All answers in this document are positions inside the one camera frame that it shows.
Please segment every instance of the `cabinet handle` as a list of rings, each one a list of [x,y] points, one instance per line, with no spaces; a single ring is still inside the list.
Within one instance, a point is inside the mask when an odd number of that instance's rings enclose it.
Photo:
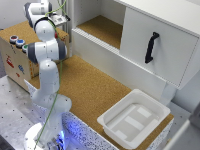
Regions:
[[[145,57],[145,63],[148,64],[149,62],[151,62],[153,60],[153,57],[151,57],[151,53],[153,50],[153,45],[154,45],[154,40],[157,39],[160,35],[156,32],[153,32],[153,36],[151,37],[150,41],[149,41],[149,45],[147,48],[147,53],[146,53],[146,57]]]

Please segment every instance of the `brown box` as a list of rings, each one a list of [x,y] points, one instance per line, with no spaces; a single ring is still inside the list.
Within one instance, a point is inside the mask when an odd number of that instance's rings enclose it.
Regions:
[[[57,29],[57,31],[68,49],[67,57],[69,57],[69,35],[60,29]],[[26,44],[39,42],[40,40],[33,29],[29,27],[27,21],[0,31],[0,51],[6,74],[25,90],[28,90],[24,79],[29,81],[37,76],[39,67],[38,64],[32,63],[21,49],[10,44],[9,39],[12,35],[17,35],[20,39],[25,40]]]

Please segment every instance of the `white plastic bin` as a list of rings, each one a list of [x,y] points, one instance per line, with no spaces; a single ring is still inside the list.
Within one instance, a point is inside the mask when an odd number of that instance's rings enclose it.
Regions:
[[[136,149],[169,113],[169,108],[136,89],[97,120],[122,147]]]

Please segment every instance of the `cabinet door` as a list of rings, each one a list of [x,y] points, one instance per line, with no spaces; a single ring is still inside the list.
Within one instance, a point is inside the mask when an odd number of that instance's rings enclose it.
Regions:
[[[146,64],[145,56],[154,32],[159,37],[154,40],[153,60]],[[179,86],[197,41],[191,34],[127,8],[120,54]]]

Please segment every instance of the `cork surface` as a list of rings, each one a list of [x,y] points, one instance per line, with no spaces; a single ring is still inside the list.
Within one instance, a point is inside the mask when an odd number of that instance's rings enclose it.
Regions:
[[[89,20],[78,28],[120,49],[123,26],[103,16]]]
[[[36,88],[40,87],[38,76],[29,82]],[[70,111],[120,150],[123,148],[104,133],[97,118],[130,92],[131,89],[78,56],[74,55],[63,62],[59,93],[71,98],[72,109]],[[170,114],[137,150],[145,150],[172,119],[173,116]]]
[[[59,28],[57,28],[57,31],[61,39],[65,36],[68,36],[66,32],[62,31]],[[12,35],[17,35],[19,39],[25,40],[26,44],[40,42],[34,30],[29,26],[28,21],[19,23],[0,31],[0,37],[7,42],[10,42],[10,37]]]

